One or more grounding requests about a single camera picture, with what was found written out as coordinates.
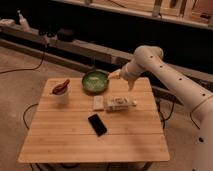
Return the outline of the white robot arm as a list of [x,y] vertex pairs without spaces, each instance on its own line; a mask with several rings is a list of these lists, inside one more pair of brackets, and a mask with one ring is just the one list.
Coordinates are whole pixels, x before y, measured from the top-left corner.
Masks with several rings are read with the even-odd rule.
[[145,71],[157,77],[200,122],[192,171],[213,171],[213,92],[164,63],[163,55],[160,47],[139,46],[132,60],[109,77],[123,78],[130,90]]

